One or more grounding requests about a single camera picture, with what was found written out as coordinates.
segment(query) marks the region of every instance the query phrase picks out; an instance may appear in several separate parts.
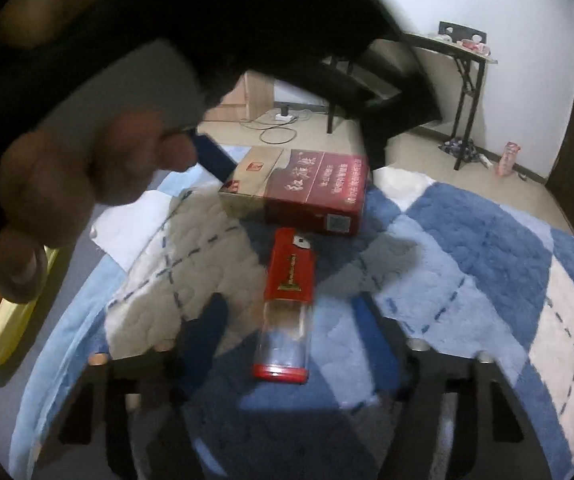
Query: floor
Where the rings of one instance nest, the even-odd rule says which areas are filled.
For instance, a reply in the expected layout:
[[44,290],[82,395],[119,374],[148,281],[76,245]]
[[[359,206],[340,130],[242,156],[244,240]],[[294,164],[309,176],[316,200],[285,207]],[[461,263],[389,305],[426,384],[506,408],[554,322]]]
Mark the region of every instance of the floor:
[[[275,123],[273,117],[277,110],[270,110],[258,121]],[[276,129],[267,131],[263,138],[270,142],[288,140],[296,133],[296,137],[282,144],[287,148],[300,148],[336,153],[360,153],[363,150],[358,127],[353,121],[335,119],[334,132],[327,135],[327,117],[320,113],[308,111],[293,112],[299,118],[288,128],[294,131]],[[261,131],[251,130],[250,127],[266,127],[258,123],[247,125],[238,123],[206,122],[201,125],[201,131],[209,133],[221,144],[238,144],[244,146],[260,146]],[[494,202],[509,205],[526,211],[536,218],[544,220],[553,227],[573,233],[556,200],[542,184],[532,180],[526,182],[519,179],[517,174],[498,177],[493,171],[482,164],[464,164],[460,171],[453,171],[455,159],[437,148],[435,140],[426,139],[413,134],[401,134],[389,141],[387,147],[387,162],[397,168],[426,173],[439,182],[467,189],[478,193]]]

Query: blanket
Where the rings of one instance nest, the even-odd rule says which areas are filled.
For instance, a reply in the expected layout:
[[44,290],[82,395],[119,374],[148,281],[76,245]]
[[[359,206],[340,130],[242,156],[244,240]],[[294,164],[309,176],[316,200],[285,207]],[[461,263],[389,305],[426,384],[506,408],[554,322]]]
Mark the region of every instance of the blanket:
[[[167,218],[122,283],[81,323],[60,365],[68,373],[14,432],[17,480],[30,474],[30,450],[77,377],[80,367],[68,368],[75,356],[122,358],[172,340],[214,292],[227,299],[229,325],[208,380],[184,407],[209,478],[376,478],[396,407],[375,389],[353,317],[361,291],[440,352],[493,355],[553,478],[573,474],[573,237],[425,175],[378,170],[360,234],[311,237],[318,264],[309,382],[256,383],[249,368],[274,227],[228,218],[216,188],[203,184],[169,200]],[[453,409],[446,399],[436,478],[448,459]]]

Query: lighter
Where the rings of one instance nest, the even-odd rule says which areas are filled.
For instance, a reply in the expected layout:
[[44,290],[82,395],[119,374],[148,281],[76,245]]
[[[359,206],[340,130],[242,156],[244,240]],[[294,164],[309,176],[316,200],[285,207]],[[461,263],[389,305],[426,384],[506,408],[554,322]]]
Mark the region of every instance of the lighter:
[[307,382],[315,255],[295,229],[275,232],[263,327],[254,356],[258,379]]

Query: power strip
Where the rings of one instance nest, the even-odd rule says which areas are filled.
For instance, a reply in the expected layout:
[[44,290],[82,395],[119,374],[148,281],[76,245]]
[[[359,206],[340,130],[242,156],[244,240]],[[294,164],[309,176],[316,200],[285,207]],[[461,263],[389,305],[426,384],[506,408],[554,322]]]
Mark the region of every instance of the power strip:
[[280,123],[288,123],[293,119],[293,115],[280,115],[276,114],[276,120]]

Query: pink bottle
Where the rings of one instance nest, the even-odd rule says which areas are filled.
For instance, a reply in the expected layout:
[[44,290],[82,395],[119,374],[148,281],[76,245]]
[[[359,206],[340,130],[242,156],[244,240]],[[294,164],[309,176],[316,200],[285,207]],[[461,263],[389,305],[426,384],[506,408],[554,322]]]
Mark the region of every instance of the pink bottle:
[[520,146],[515,142],[507,142],[504,147],[504,152],[500,158],[500,162],[496,167],[496,174],[498,176],[507,176],[512,174],[513,163],[516,161],[516,156],[520,151]]

